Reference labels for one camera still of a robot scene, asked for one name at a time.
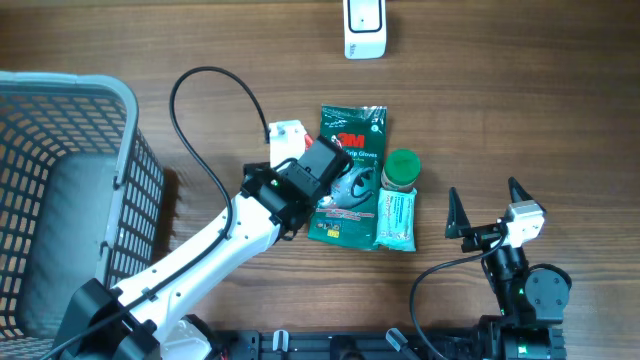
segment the gray plastic basket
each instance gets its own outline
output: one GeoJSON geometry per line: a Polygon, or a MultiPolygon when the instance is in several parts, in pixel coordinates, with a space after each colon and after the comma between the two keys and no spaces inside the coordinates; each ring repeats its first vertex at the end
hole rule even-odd
{"type": "Polygon", "coordinates": [[[47,351],[71,295],[147,268],[164,175],[117,79],[0,72],[0,358],[47,351]]]}

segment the green cap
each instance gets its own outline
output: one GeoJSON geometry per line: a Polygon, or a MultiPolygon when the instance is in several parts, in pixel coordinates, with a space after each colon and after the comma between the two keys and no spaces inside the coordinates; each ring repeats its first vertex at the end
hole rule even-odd
{"type": "Polygon", "coordinates": [[[396,185],[409,185],[420,174],[420,158],[411,150],[398,149],[387,158],[384,173],[396,185]]]}

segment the plastic container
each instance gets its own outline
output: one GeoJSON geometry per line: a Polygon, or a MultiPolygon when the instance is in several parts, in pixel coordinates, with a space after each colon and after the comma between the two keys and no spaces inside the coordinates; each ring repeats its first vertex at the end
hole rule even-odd
{"type": "Polygon", "coordinates": [[[411,192],[420,175],[420,158],[413,151],[398,149],[389,155],[382,170],[382,187],[385,190],[411,192]]]}
{"type": "Polygon", "coordinates": [[[0,72],[0,358],[46,352],[73,293],[147,268],[164,175],[108,76],[0,72]]]}

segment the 3m logo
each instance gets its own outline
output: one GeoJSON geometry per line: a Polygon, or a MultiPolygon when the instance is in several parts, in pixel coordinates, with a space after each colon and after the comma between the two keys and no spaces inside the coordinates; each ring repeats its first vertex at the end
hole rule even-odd
{"type": "Polygon", "coordinates": [[[338,138],[342,146],[364,148],[364,135],[340,133],[338,138]]]}

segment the wooden table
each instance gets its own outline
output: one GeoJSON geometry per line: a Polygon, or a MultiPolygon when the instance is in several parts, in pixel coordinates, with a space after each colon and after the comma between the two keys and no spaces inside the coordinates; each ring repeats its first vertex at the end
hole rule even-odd
{"type": "MultiPolygon", "coordinates": [[[[120,77],[139,126],[177,174],[158,257],[220,212],[218,190],[174,135],[167,100],[197,65],[244,79],[269,121],[316,134],[322,103],[387,105],[388,149],[424,163],[417,253],[281,242],[194,309],[216,328],[411,328],[416,276],[462,256],[443,238],[447,190],[474,224],[494,221],[516,176],[549,210],[526,252],[574,279],[563,325],[573,359],[640,351],[640,7],[637,1],[391,1],[384,58],[347,61],[336,3],[0,10],[0,68],[120,77]]],[[[268,159],[255,110],[218,75],[188,80],[178,116],[230,191],[241,165],[268,159]]],[[[428,278],[424,325],[470,326],[499,309],[477,263],[428,278]]]]}

